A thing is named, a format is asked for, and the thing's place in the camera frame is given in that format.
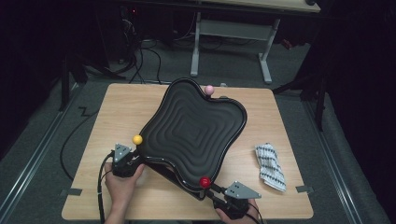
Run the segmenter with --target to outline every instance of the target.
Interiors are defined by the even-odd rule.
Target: folded cloth
[[[257,161],[260,165],[260,178],[274,189],[286,191],[285,176],[277,163],[276,150],[269,143],[256,146]]]

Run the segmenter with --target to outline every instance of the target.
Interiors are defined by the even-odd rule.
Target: pink ball
[[[215,92],[215,88],[213,86],[208,85],[208,86],[205,87],[205,94],[206,95],[210,96],[210,95],[213,94],[213,92]]]

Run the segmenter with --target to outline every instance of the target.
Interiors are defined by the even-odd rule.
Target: dark background
[[[395,1],[319,1],[322,14],[348,17],[343,25],[319,30],[316,22],[285,19],[276,43],[315,42],[296,78],[323,76],[320,56],[331,49],[332,69],[326,90],[361,169],[391,221],[394,199],[395,141],[393,140],[396,74]],[[171,44],[190,26],[191,13],[139,8],[141,35]],[[47,99],[62,73],[62,60],[78,52],[102,66],[125,59],[120,14],[115,5],[92,6],[69,2],[8,1],[0,3],[0,156],[3,158],[28,122]],[[309,81],[306,89],[318,85]]]

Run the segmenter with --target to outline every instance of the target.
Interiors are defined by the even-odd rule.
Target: human hand
[[[254,199],[249,199],[249,209],[247,210],[247,213],[251,215],[252,217],[256,218],[256,220],[259,218],[259,212],[255,209],[259,209],[259,207],[256,204],[256,201]],[[252,220],[250,217],[244,216],[239,219],[232,220],[230,219],[221,209],[217,208],[216,213],[219,215],[221,221],[227,223],[227,224],[256,224],[254,220]]]
[[[126,210],[129,206],[137,179],[142,175],[145,165],[140,164],[131,177],[119,177],[111,172],[111,163],[105,164],[106,181],[108,192],[111,197],[111,210],[106,223],[123,223]]]

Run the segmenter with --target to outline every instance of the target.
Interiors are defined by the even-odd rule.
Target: yellow ball
[[[143,142],[143,138],[139,134],[135,135],[134,138],[132,139],[132,142],[134,142],[135,145],[140,145]]]

